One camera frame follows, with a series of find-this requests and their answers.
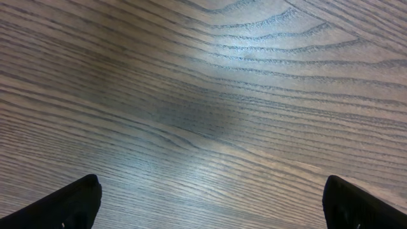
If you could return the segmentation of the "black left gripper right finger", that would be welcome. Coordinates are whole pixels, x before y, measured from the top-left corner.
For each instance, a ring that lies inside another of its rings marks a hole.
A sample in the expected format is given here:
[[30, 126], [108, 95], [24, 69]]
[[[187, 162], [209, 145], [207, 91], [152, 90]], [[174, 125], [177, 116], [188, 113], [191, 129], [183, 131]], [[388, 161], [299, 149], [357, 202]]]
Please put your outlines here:
[[346, 180], [331, 175], [322, 206], [328, 229], [406, 229], [406, 215]]

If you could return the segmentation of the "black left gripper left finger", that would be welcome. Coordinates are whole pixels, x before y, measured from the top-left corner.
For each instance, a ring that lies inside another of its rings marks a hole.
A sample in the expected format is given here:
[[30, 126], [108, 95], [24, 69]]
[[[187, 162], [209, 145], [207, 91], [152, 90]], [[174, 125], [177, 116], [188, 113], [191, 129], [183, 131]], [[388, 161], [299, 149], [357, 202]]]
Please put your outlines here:
[[101, 198], [98, 177], [89, 174], [1, 218], [1, 229], [91, 229]]

